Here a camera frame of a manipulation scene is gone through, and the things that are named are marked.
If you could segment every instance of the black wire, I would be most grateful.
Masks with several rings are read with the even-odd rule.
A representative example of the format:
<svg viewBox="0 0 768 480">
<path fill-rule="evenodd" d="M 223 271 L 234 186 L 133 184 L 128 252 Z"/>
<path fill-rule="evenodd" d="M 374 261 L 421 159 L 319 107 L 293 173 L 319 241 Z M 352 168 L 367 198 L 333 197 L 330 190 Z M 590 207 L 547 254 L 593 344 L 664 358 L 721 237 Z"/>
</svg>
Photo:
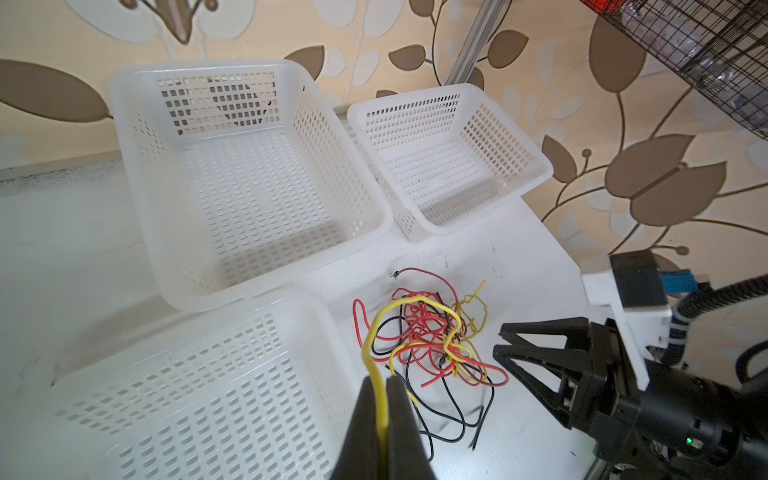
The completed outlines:
<svg viewBox="0 0 768 480">
<path fill-rule="evenodd" d="M 402 315 L 395 315 L 395 316 L 391 316 L 391 317 L 389 317 L 388 319 L 384 320 L 384 321 L 381 323 L 381 325 L 379 325 L 379 328 L 378 328 L 378 329 L 376 329 L 376 335 L 377 335 L 377 336 L 379 335 L 379 332 L 381 332 L 381 331 L 382 331 L 382 328 L 384 328 L 384 325 L 386 325 L 387 323 L 389 323 L 389 322 L 391 322 L 391 321 L 393 321 L 393 320 L 400 320 L 400 322 L 399 322 L 399 325 L 400 325 L 400 335 L 402 335 L 402 333 L 403 333 L 403 329 L 402 329 L 402 321 L 403 321 L 403 320 L 405 320 L 405 317 L 404 317 L 404 316 L 402 316 Z M 371 345 L 371 352 L 373 352 L 375 355 L 387 355 L 387 356 L 389 356 L 389 354 L 390 354 L 390 353 L 392 353 L 392 351 L 394 351 L 394 350 L 395 350 L 395 349 L 396 349 L 398 346 L 402 345 L 402 341 L 403 341 L 403 339 L 402 339 L 402 338 L 401 338 L 401 339 L 399 339 L 399 340 L 397 341 L 397 343 L 396 343 L 395 345 L 393 345 L 393 346 L 392 346 L 392 348 L 391 348 L 391 349 L 389 349 L 389 350 L 387 350 L 387 351 L 385 351 L 385 352 L 377 352 L 377 351 L 376 351 L 376 346 L 374 345 L 374 344 L 376 343 L 376 341 L 374 340 L 374 344 L 372 344 L 372 345 Z"/>
<path fill-rule="evenodd" d="M 752 359 L 758 353 L 761 353 L 764 350 L 768 350 L 768 340 L 751 346 L 744 353 L 739 355 L 739 358 L 736 360 L 736 376 L 739 378 L 740 382 L 747 383 L 751 380 L 751 377 L 749 373 L 747 373 L 746 368 L 750 365 Z"/>
<path fill-rule="evenodd" d="M 438 301 L 440 303 L 443 303 L 443 301 L 442 301 L 442 299 L 440 297 L 440 294 L 436 293 L 435 295 L 437 296 Z M 449 322 L 449 318 L 448 318 L 448 313 L 447 312 L 442 312 L 442 311 L 436 309 L 435 307 L 433 307 L 431 305 L 427 305 L 427 307 L 429 309 L 431 309 L 435 314 L 437 314 L 437 315 L 439 315 L 439 316 L 441 316 L 442 318 L 445 319 L 445 321 L 446 321 L 446 334 L 447 334 L 449 332 L 449 326 L 450 326 L 450 322 Z M 393 321 L 395 319 L 399 319 L 400 320 L 399 321 L 400 335 L 402 335 L 403 334 L 402 322 L 405 320 L 405 317 L 403 316 L 403 306 L 402 305 L 400 306 L 399 315 L 390 317 L 387 320 L 385 320 L 384 322 L 382 322 L 382 324 L 379 326 L 379 328 L 376 331 L 376 335 L 379 335 L 379 332 L 384 327 L 384 325 L 386 325 L 387 323 L 389 323 L 389 322 L 391 322 L 391 321 Z M 392 353 L 392 351 L 394 351 L 395 348 L 397 348 L 398 346 L 402 345 L 403 341 L 404 341 L 404 339 L 398 340 L 398 342 L 387 352 L 377 352 L 373 347 L 371 347 L 371 351 L 373 353 L 375 353 L 376 355 L 380 355 L 380 356 L 381 355 L 389 355 L 389 354 Z M 443 356 L 443 358 L 441 359 L 441 363 L 445 360 L 445 358 L 446 358 L 446 356 Z M 464 413 L 462 412 L 461 408 L 458 406 L 458 403 L 456 402 L 456 400 L 453 397 L 453 394 L 451 393 L 451 389 L 448 387 L 448 383 L 445 381 L 445 377 L 441 378 L 442 384 L 443 384 L 443 387 L 445 388 L 445 392 L 448 394 L 448 397 L 451 399 L 451 403 L 456 408 L 456 412 L 458 413 L 458 416 L 459 416 L 458 419 L 456 417 L 454 417 L 454 416 L 448 415 L 446 413 L 440 412 L 440 411 L 432 408 L 431 406 L 429 406 L 429 404 L 424 402 L 424 400 L 419 398 L 419 396 L 416 394 L 415 390 L 413 389 L 413 385 L 411 384 L 411 379 L 410 379 L 410 375 L 409 375 L 409 370 L 410 370 L 411 363 L 413 363 L 413 351 L 411 351 L 411 353 L 409 354 L 408 361 L 406 362 L 406 374 L 403 376 L 403 375 L 401 375 L 397 371 L 394 371 L 393 373 L 395 375 L 397 375 L 398 377 L 400 377 L 400 379 L 403 382 L 406 383 L 406 387 L 411 392 L 411 394 L 414 396 L 414 398 L 416 398 L 416 401 L 419 402 L 419 404 L 421 406 L 424 406 L 424 408 L 426 408 L 430 412 L 434 413 L 435 415 L 438 415 L 438 416 L 441 416 L 441 417 L 443 417 L 445 419 L 451 420 L 452 422 L 456 422 L 456 423 L 458 423 L 459 425 L 462 426 L 462 432 L 455 439 L 447 439 L 447 438 L 445 438 L 443 436 L 436 435 L 435 433 L 431 433 L 429 431 L 429 428 L 427 427 L 427 424 L 426 424 L 426 422 L 424 420 L 424 417 L 422 416 L 422 413 L 419 411 L 419 407 L 414 405 L 414 409 L 416 410 L 416 415 L 419 417 L 419 421 L 421 422 L 422 427 L 424 428 L 424 430 L 419 431 L 419 433 L 421 435 L 425 435 L 427 437 L 427 439 L 429 440 L 429 458 L 427 459 L 427 462 L 431 462 L 435 458 L 435 445 L 434 445 L 434 442 L 432 441 L 432 439 L 442 440 L 443 442 L 447 442 L 447 443 L 460 442 L 464 438 L 464 435 L 466 433 L 466 429 L 467 428 L 475 428 L 475 427 L 477 427 L 477 430 L 475 431 L 475 435 L 472 438 L 472 442 L 469 444 L 470 448 L 472 448 L 472 450 L 475 450 L 475 447 L 477 446 L 478 439 L 480 437 L 480 431 L 482 430 L 482 425 L 485 422 L 485 418 L 488 416 L 488 410 L 491 408 L 491 404 L 493 403 L 493 399 L 495 397 L 495 390 L 496 390 L 496 388 L 493 387 L 493 386 L 491 387 L 491 398 L 488 401 L 488 405 L 480 406 L 480 410 L 479 410 L 477 421 L 474 422 L 474 423 L 467 423 L 467 421 L 466 421 L 466 419 L 464 417 Z M 482 371 L 480 370 L 480 368 L 478 368 L 478 367 L 476 367 L 474 365 L 462 364 L 462 366 L 464 366 L 465 369 L 473 369 L 477 373 L 480 373 L 482 375 Z M 489 376 L 486 375 L 486 379 L 488 380 L 488 383 L 493 384 L 493 381 L 491 381 Z"/>
<path fill-rule="evenodd" d="M 424 400 L 420 399 L 419 396 L 416 395 L 416 392 L 413 389 L 413 386 L 411 385 L 411 379 L 409 378 L 409 374 L 408 374 L 410 365 L 411 365 L 411 362 L 406 363 L 406 376 L 405 376 L 405 378 L 403 378 L 403 380 L 405 380 L 406 386 L 408 386 L 408 390 L 411 391 L 413 396 L 416 398 L 416 401 L 419 402 L 420 405 L 424 406 L 425 409 L 429 410 L 430 412 L 434 413 L 435 415 L 439 415 L 439 416 L 443 417 L 444 419 L 452 420 L 453 422 L 462 424 L 465 427 L 468 427 L 470 429 L 473 429 L 474 427 L 480 425 L 480 418 L 482 416 L 482 407 L 481 407 L 481 410 L 480 410 L 480 415 L 478 415 L 478 421 L 475 422 L 475 423 L 467 423 L 464 420 L 464 416 L 463 415 L 462 415 L 462 419 L 461 420 L 457 419 L 456 417 L 452 417 L 452 416 L 448 415 L 447 413 L 443 413 L 443 412 L 440 412 L 438 410 L 435 410 L 434 408 L 429 406 L 426 402 L 424 402 Z"/>
<path fill-rule="evenodd" d="M 486 373 L 485 379 L 488 380 L 488 383 L 493 385 L 493 382 L 491 381 L 491 377 Z M 496 396 L 496 387 L 491 387 L 491 398 L 488 400 L 488 405 L 485 406 L 485 412 L 482 412 L 482 419 L 480 419 L 480 425 L 478 425 L 478 429 L 475 430 L 475 437 L 472 439 L 472 443 L 469 444 L 469 447 L 472 450 L 475 450 L 475 447 L 478 446 L 478 439 L 480 438 L 480 430 L 482 430 L 482 426 L 485 424 L 485 417 L 488 416 L 488 411 L 491 410 L 491 404 L 493 403 L 493 397 Z"/>
</svg>

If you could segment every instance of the cable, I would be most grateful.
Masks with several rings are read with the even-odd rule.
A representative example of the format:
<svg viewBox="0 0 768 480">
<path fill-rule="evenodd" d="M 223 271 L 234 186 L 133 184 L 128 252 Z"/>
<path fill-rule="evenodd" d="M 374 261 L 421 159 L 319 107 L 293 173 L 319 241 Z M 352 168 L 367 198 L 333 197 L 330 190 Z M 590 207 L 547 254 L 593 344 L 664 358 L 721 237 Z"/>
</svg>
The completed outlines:
<svg viewBox="0 0 768 480">
<path fill-rule="evenodd" d="M 385 306 L 383 309 L 381 309 L 381 311 L 379 311 L 379 313 L 376 314 L 376 317 L 373 319 L 373 322 L 371 323 L 371 327 L 368 330 L 366 341 L 362 345 L 361 357 L 362 357 L 362 363 L 366 366 L 366 369 L 368 370 L 368 374 L 371 377 L 371 383 L 373 384 L 373 396 L 376 400 L 376 434 L 379 437 L 379 459 L 384 464 L 386 464 L 386 459 L 387 459 L 387 429 L 389 428 L 389 404 L 387 402 L 386 385 L 384 383 L 384 379 L 382 378 L 382 375 L 379 372 L 379 369 L 376 368 L 376 362 L 373 360 L 373 357 L 370 356 L 370 354 L 368 353 L 368 350 L 370 350 L 373 347 L 373 340 L 376 338 L 376 332 L 378 331 L 379 324 L 382 322 L 382 318 L 384 317 L 384 315 L 391 312 L 398 306 L 406 305 L 408 303 L 417 303 L 417 302 L 424 302 L 424 303 L 427 303 L 428 305 L 434 306 L 436 309 L 443 310 L 444 312 L 447 312 L 448 314 L 450 314 L 456 320 L 456 327 L 454 327 L 451 330 L 451 332 L 446 336 L 444 347 L 445 347 L 445 352 L 448 353 L 448 355 L 451 356 L 454 360 L 458 362 L 464 361 L 449 349 L 449 345 L 451 344 L 452 337 L 461 328 L 462 319 L 460 316 L 458 316 L 456 312 L 454 312 L 447 306 L 441 305 L 440 303 L 437 303 L 434 300 L 430 300 L 425 296 L 418 295 L 418 296 L 403 298 L 400 300 L 395 300 L 394 302 Z"/>
<path fill-rule="evenodd" d="M 446 279 L 427 270 L 409 267 L 395 272 L 394 277 L 397 278 L 399 274 L 409 270 L 434 276 L 445 283 L 454 296 L 454 308 L 452 309 L 446 305 L 438 292 L 413 292 L 399 287 L 391 295 L 392 302 L 381 309 L 370 324 L 365 305 L 361 300 L 355 299 L 353 302 L 353 319 L 358 343 L 362 349 L 362 360 L 373 384 L 376 401 L 376 434 L 379 437 L 379 454 L 382 455 L 382 459 L 386 458 L 389 405 L 386 399 L 386 387 L 379 370 L 376 368 L 376 363 L 387 362 L 388 364 L 385 367 L 393 375 L 399 376 L 406 383 L 406 393 L 411 398 L 416 414 L 423 426 L 423 430 L 419 432 L 429 439 L 429 459 L 432 460 L 434 458 L 433 439 L 449 443 L 460 442 L 464 438 L 467 428 L 477 428 L 469 445 L 470 448 L 475 449 L 482 425 L 488 416 L 488 410 L 495 397 L 495 387 L 505 385 L 509 381 L 509 377 L 503 369 L 483 363 L 477 349 L 469 340 L 483 330 L 488 319 L 488 305 L 478 297 L 480 290 L 485 285 L 485 281 L 480 284 L 480 287 L 472 295 L 466 295 L 462 300 L 459 300 L 455 289 Z M 477 326 L 475 319 L 470 317 L 464 310 L 464 306 L 474 300 L 482 304 L 484 310 L 484 317 L 480 326 Z M 364 341 L 359 331 L 358 303 L 362 310 L 363 321 L 369 328 Z M 386 314 L 396 307 L 399 307 L 399 314 L 383 320 Z M 382 330 L 392 321 L 397 321 L 399 335 L 383 336 L 381 334 Z M 387 342 L 387 346 L 384 348 L 380 346 L 377 349 L 375 346 L 376 340 Z M 400 361 L 405 366 L 405 376 L 395 370 L 394 360 Z M 412 364 L 418 366 L 431 377 L 431 379 L 421 384 L 422 388 L 428 387 L 438 380 L 442 382 L 445 393 L 458 413 L 458 418 L 432 408 L 416 395 L 409 376 Z M 501 382 L 492 381 L 488 375 L 489 370 L 498 371 L 504 376 L 504 380 Z M 446 380 L 446 377 L 449 376 L 457 376 L 469 386 L 488 386 L 491 388 L 488 405 L 479 406 L 479 414 L 474 423 L 467 422 L 464 413 L 453 397 Z M 438 416 L 452 422 L 457 422 L 462 427 L 461 432 L 455 438 L 446 438 L 430 432 L 420 412 L 420 406 L 424 406 Z"/>
<path fill-rule="evenodd" d="M 739 355 L 739 358 L 736 360 L 736 377 L 739 378 L 739 382 L 744 384 L 752 379 L 746 369 L 750 365 L 752 359 L 765 350 L 768 350 L 768 340 L 751 346 L 744 353 Z"/>
<path fill-rule="evenodd" d="M 712 310 L 768 295 L 768 275 L 756 276 L 733 285 L 713 290 L 709 282 L 699 283 L 695 292 L 687 294 L 673 308 L 670 343 L 660 357 L 666 365 L 677 365 L 683 359 L 690 324 Z"/>
</svg>

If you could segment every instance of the robotic arm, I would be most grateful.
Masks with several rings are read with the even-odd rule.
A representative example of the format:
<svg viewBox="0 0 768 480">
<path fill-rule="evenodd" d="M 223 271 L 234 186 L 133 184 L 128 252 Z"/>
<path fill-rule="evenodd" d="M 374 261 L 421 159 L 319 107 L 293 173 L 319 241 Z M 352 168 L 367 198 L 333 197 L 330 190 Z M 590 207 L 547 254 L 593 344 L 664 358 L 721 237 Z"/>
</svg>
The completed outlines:
<svg viewBox="0 0 768 480">
<path fill-rule="evenodd" d="M 590 302 L 611 305 L 616 320 L 506 323 L 500 335 L 509 344 L 497 345 L 493 356 L 564 427 L 597 440 L 588 478 L 768 478 L 768 369 L 746 377 L 746 363 L 768 342 L 737 362 L 740 391 L 668 365 L 682 359 L 697 316 L 767 294 L 768 276 L 712 290 L 685 273 L 664 278 L 644 250 L 590 263 L 582 277 Z M 666 294 L 685 289 L 695 291 L 673 313 Z M 564 349 L 541 348 L 520 333 L 568 341 Z M 661 351 L 662 362 L 646 346 Z M 517 361 L 547 368 L 560 389 L 552 392 Z"/>
</svg>

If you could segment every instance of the wire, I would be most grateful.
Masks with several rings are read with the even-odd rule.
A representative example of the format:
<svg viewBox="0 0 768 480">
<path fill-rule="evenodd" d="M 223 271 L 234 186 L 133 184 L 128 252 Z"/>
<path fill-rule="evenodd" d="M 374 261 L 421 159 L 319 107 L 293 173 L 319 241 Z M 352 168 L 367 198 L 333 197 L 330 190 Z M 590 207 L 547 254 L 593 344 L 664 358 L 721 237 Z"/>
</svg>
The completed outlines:
<svg viewBox="0 0 768 480">
<path fill-rule="evenodd" d="M 768 340 L 751 346 L 744 353 L 739 355 L 739 358 L 736 360 L 736 376 L 739 378 L 740 382 L 747 383 L 752 379 L 746 369 L 750 365 L 752 359 L 765 350 L 768 350 Z"/>
<path fill-rule="evenodd" d="M 387 458 L 389 405 L 386 398 L 386 387 L 379 370 L 376 368 L 376 363 L 386 362 L 385 367 L 393 375 L 397 375 L 405 381 L 406 393 L 411 398 L 416 414 L 423 426 L 420 433 L 429 439 L 430 460 L 434 458 L 433 439 L 450 443 L 460 442 L 464 438 L 467 428 L 477 428 L 470 443 L 470 447 L 475 449 L 482 425 L 495 397 L 495 388 L 503 386 L 509 381 L 506 371 L 482 362 L 478 350 L 470 340 L 483 330 L 488 320 L 488 305 L 478 297 L 485 281 L 472 295 L 466 295 L 462 300 L 459 300 L 456 290 L 446 279 L 427 270 L 409 267 L 395 272 L 394 277 L 397 278 L 399 274 L 411 270 L 431 275 L 445 283 L 455 300 L 453 308 L 443 301 L 438 292 L 414 292 L 399 287 L 391 295 L 392 302 L 382 308 L 369 324 L 365 305 L 360 299 L 355 299 L 353 302 L 353 319 L 358 344 L 361 346 L 362 360 L 368 369 L 373 384 L 376 401 L 376 434 L 379 437 L 379 454 L 382 456 L 383 462 L 386 462 Z M 465 309 L 468 304 L 475 300 L 482 305 L 484 310 L 484 316 L 479 326 Z M 362 339 L 359 330 L 358 303 L 359 309 L 362 311 L 362 319 L 369 329 L 365 340 Z M 399 307 L 399 314 L 384 319 L 386 314 L 396 307 Z M 399 334 L 396 336 L 382 335 L 382 330 L 393 321 L 398 323 Z M 376 340 L 388 344 L 384 348 L 380 346 L 377 349 L 375 347 Z M 395 370 L 395 360 L 405 366 L 405 376 Z M 438 381 L 443 384 L 443 389 L 458 413 L 458 418 L 432 408 L 416 395 L 409 378 L 412 364 L 431 377 L 421 384 L 422 388 L 429 387 Z M 499 372 L 504 376 L 504 379 L 501 382 L 492 381 L 488 375 L 489 370 Z M 491 388 L 488 405 L 478 407 L 479 414 L 474 423 L 466 421 L 464 413 L 455 401 L 446 380 L 446 377 L 450 376 L 458 377 L 469 386 L 488 386 Z M 462 427 L 460 434 L 455 438 L 446 438 L 430 432 L 422 413 L 419 411 L 420 406 L 438 416 L 457 422 Z"/>
<path fill-rule="evenodd" d="M 400 300 L 395 300 L 394 302 L 382 308 L 379 311 L 379 313 L 376 314 L 376 317 L 373 319 L 373 322 L 371 322 L 370 329 L 368 330 L 366 341 L 362 345 L 362 363 L 366 366 L 366 369 L 368 370 L 368 374 L 371 377 L 371 383 L 373 384 L 373 396 L 376 400 L 376 434 L 379 437 L 379 460 L 384 464 L 386 464 L 386 459 L 387 459 L 387 430 L 389 428 L 389 404 L 387 402 L 386 385 L 384 384 L 384 379 L 382 378 L 382 375 L 379 372 L 379 369 L 376 368 L 376 362 L 373 360 L 373 357 L 371 357 L 370 353 L 368 353 L 368 350 L 371 350 L 373 348 L 373 340 L 376 338 L 376 332 L 378 331 L 379 324 L 382 322 L 382 318 L 384 317 L 384 315 L 391 312 L 398 306 L 406 305 L 409 303 L 417 303 L 417 302 L 424 302 L 428 305 L 434 306 L 438 310 L 443 310 L 444 312 L 447 312 L 456 320 L 456 327 L 454 327 L 445 338 L 444 347 L 445 347 L 445 352 L 448 353 L 448 355 L 451 356 L 454 360 L 458 362 L 464 361 L 463 359 L 460 359 L 456 354 L 454 354 L 448 348 L 448 345 L 451 343 L 452 337 L 461 328 L 462 319 L 460 316 L 458 316 L 456 312 L 454 312 L 447 306 L 441 305 L 440 303 L 437 303 L 434 300 L 430 300 L 425 296 L 417 295 L 417 296 L 402 298 Z"/>
</svg>

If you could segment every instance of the red wire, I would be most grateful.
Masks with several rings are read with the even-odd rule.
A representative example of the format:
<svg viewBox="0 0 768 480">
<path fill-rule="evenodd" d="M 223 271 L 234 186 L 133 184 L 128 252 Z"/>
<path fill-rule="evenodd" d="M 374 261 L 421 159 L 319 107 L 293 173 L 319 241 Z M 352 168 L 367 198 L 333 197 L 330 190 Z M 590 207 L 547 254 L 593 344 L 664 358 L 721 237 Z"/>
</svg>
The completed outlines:
<svg viewBox="0 0 768 480">
<path fill-rule="evenodd" d="M 453 286 L 448 282 L 448 280 L 444 279 L 443 277 L 429 272 L 427 270 L 422 270 L 419 268 L 409 267 L 405 268 L 403 270 L 400 270 L 398 272 L 398 275 L 400 273 L 414 270 L 417 272 L 426 273 L 428 275 L 434 276 L 435 278 L 440 279 L 442 282 L 445 283 L 453 293 L 454 299 L 456 301 L 455 305 L 458 305 L 458 295 L 456 294 L 456 291 L 454 290 Z M 427 298 L 434 299 L 435 301 L 438 301 L 442 303 L 442 300 L 440 299 L 439 295 L 437 293 L 433 292 L 412 292 L 411 290 L 408 290 L 406 288 L 399 287 L 395 292 L 392 294 L 392 299 L 396 300 L 397 298 L 406 298 L 406 297 L 413 297 L 413 296 L 425 296 Z M 366 326 L 370 329 L 370 324 L 368 323 L 368 314 L 366 312 L 366 307 L 363 305 L 362 301 L 360 299 L 355 299 L 355 301 L 352 304 L 352 312 L 353 312 L 353 319 L 355 323 L 355 333 L 357 335 L 357 343 L 360 345 L 360 348 L 362 348 L 362 336 L 360 334 L 360 328 L 359 328 L 359 321 L 357 318 L 357 304 L 360 304 L 360 308 L 362 309 L 362 317 L 363 321 L 365 322 Z M 450 376 L 453 374 L 455 369 L 461 368 L 464 370 L 463 374 L 459 375 L 459 377 L 462 379 L 464 383 L 466 383 L 469 386 L 503 386 L 506 385 L 509 382 L 509 375 L 507 375 L 507 372 L 504 371 L 501 368 L 498 368 L 497 366 L 489 365 L 487 363 L 479 362 L 478 360 L 471 359 L 468 356 L 465 356 L 458 348 L 458 343 L 462 336 L 466 336 L 467 333 L 467 322 L 462 321 L 462 329 L 460 330 L 459 334 L 454 338 L 455 343 L 453 346 L 450 346 L 452 354 L 458 356 L 461 358 L 461 362 L 458 360 L 452 358 L 451 356 L 446 355 L 445 353 L 445 346 L 444 346 L 444 338 L 448 333 L 456 327 L 456 320 L 452 316 L 448 315 L 442 315 L 440 312 L 437 312 L 435 310 L 431 310 L 432 307 L 428 306 L 424 302 L 418 302 L 418 303 L 408 303 L 406 305 L 403 305 L 402 308 L 402 317 L 400 319 L 401 322 L 405 322 L 407 324 L 407 327 L 402 331 L 402 333 L 398 336 L 394 337 L 386 337 L 386 336 L 380 336 L 377 335 L 376 339 L 382 340 L 384 342 L 399 342 L 402 341 L 402 343 L 405 345 L 403 346 L 396 356 L 397 360 L 400 361 L 401 364 L 406 365 L 408 363 L 415 363 L 419 368 L 424 370 L 428 375 L 430 375 L 430 380 L 424 382 L 422 384 L 422 387 L 430 386 L 434 382 L 437 382 L 441 378 L 444 378 L 446 376 Z M 429 364 L 425 365 L 422 363 L 427 359 L 429 361 Z M 445 362 L 445 366 L 441 368 L 438 363 L 435 361 L 435 359 L 439 359 L 439 362 L 443 364 Z M 389 361 L 389 356 L 384 356 L 382 358 L 374 358 L 373 359 L 376 362 L 384 363 Z M 487 381 L 487 376 L 485 372 L 481 374 L 481 378 L 477 377 L 477 372 L 470 369 L 468 365 L 474 366 L 481 371 L 484 369 L 491 369 L 496 372 L 501 373 L 504 376 L 504 381 L 500 383 L 490 383 Z"/>
</svg>

